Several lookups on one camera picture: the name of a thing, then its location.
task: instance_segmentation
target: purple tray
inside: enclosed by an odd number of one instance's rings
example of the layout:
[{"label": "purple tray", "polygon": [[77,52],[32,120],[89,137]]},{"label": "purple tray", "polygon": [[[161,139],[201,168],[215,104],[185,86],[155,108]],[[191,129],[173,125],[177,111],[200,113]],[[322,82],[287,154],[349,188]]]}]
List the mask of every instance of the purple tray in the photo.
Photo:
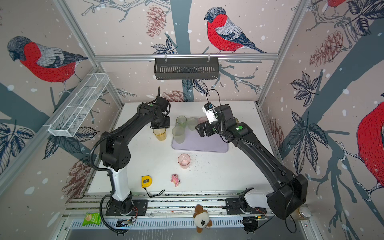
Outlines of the purple tray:
[{"label": "purple tray", "polygon": [[185,140],[177,143],[172,140],[172,148],[177,150],[205,151],[205,152],[227,152],[228,143],[223,142],[218,134],[200,137],[199,133],[185,128]]}]

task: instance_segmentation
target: black wire basket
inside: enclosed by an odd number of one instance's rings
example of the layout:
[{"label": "black wire basket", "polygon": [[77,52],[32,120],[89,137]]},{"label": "black wire basket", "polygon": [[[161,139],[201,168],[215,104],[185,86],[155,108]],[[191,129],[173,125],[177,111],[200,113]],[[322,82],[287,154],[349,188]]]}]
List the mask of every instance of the black wire basket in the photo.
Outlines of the black wire basket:
[{"label": "black wire basket", "polygon": [[218,58],[156,58],[156,79],[216,79]]}]

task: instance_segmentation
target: gray floor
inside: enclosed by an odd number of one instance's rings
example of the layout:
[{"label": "gray floor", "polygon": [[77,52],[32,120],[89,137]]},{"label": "gray floor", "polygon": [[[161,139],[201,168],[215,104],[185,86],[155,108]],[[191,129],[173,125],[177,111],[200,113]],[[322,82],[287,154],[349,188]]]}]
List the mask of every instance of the gray floor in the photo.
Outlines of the gray floor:
[{"label": "gray floor", "polygon": [[[288,227],[294,230],[294,224],[287,220]],[[255,234],[247,234],[242,228],[212,228],[204,229],[202,233],[197,233],[195,228],[177,228],[161,230],[130,230],[123,235],[116,236],[108,229],[103,230],[72,230],[67,240],[105,240],[105,239],[124,239],[124,240],[256,240],[256,239],[282,239],[282,240],[306,240],[300,223],[296,223],[297,231],[290,233],[283,220],[274,217],[266,225],[255,231]]]}]

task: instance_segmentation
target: brown plush ear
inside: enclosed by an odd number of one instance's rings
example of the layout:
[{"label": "brown plush ear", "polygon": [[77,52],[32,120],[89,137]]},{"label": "brown plush ear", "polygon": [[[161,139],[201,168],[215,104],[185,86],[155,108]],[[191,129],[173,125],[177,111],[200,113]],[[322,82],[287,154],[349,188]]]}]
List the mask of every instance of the brown plush ear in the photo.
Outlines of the brown plush ear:
[{"label": "brown plush ear", "polygon": [[197,214],[200,214],[203,212],[203,206],[201,206],[200,204],[197,204],[196,207],[195,207],[195,212]]}]

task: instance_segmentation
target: bird head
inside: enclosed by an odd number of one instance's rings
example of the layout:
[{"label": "bird head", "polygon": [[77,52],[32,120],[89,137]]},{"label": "bird head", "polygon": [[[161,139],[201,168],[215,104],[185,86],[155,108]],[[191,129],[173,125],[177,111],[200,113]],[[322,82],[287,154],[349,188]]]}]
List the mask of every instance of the bird head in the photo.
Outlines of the bird head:
[{"label": "bird head", "polygon": [[208,11],[207,11],[207,14],[205,15],[204,17],[204,20],[207,20],[209,23],[212,23],[214,21],[214,19],[219,16],[219,15],[226,15],[227,13],[225,12],[224,8],[222,7],[213,7],[213,8],[210,8]]},{"label": "bird head", "polygon": [[30,43],[31,40],[29,38],[23,37],[23,36],[17,36],[11,39],[8,42],[8,52],[9,56],[11,56],[12,60],[20,59],[22,61],[25,61],[25,54],[24,54],[24,47],[28,43]]}]

